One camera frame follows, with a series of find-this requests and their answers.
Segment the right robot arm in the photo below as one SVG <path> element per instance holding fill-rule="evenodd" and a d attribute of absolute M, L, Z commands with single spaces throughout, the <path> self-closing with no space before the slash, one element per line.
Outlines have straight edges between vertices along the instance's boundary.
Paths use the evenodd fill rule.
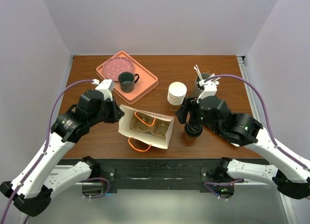
<path fill-rule="evenodd" d="M 232 158 L 221 158 L 211 171 L 212 185 L 230 186 L 244 179 L 275 185 L 277 190 L 293 199 L 310 197 L 310 162 L 282 143 L 273 140 L 267 129 L 252 116 L 233 113 L 217 96 L 203 99 L 186 97 L 176 111 L 185 134 L 197 138 L 203 126 L 232 145 L 245 147 L 269 164 L 251 164 Z"/>

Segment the brown paper coffee cup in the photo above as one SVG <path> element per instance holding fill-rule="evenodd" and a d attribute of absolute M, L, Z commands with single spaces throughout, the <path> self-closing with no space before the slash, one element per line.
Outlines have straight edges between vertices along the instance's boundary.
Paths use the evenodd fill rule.
<path fill-rule="evenodd" d="M 185 138 L 187 140 L 190 140 L 190 141 L 194 141 L 195 139 L 197 139 L 199 136 L 191 136 L 191 135 L 187 135 L 185 134 Z"/>

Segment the tan cardboard cup carrier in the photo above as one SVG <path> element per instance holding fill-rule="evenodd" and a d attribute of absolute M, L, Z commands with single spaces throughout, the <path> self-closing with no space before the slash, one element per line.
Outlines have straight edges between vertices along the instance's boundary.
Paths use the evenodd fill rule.
<path fill-rule="evenodd" d="M 142 133 L 150 134 L 158 138 L 165 139 L 170 122 L 153 118 L 144 113 L 135 111 L 130 121 L 130 129 Z"/>

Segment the black plastic cup lid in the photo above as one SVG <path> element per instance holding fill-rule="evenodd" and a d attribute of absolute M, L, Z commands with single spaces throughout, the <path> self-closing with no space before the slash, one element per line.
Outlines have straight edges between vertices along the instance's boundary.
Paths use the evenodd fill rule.
<path fill-rule="evenodd" d="M 184 126 L 185 134 L 191 136 L 200 136 L 202 134 L 202 130 L 203 128 L 201 124 L 195 125 L 187 122 Z"/>

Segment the cream bear paper bag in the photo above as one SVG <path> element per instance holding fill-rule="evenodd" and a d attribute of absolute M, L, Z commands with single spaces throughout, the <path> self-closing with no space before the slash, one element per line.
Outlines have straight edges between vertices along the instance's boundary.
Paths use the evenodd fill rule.
<path fill-rule="evenodd" d="M 135 139 L 152 147 L 168 149 L 174 117 L 137 110 L 126 105 L 120 109 L 124 116 L 119 120 L 118 132 L 129 140 Z"/>

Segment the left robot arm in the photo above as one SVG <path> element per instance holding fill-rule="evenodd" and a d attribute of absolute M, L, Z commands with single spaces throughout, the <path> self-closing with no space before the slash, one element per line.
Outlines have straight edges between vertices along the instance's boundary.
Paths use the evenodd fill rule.
<path fill-rule="evenodd" d="M 58 194 L 80 181 L 100 179 L 100 164 L 90 156 L 58 176 L 50 176 L 60 159 L 94 125 L 116 123 L 124 115 L 108 89 L 88 90 L 77 104 L 59 115 L 46 141 L 22 173 L 0 185 L 1 193 L 24 214 L 41 214 Z"/>

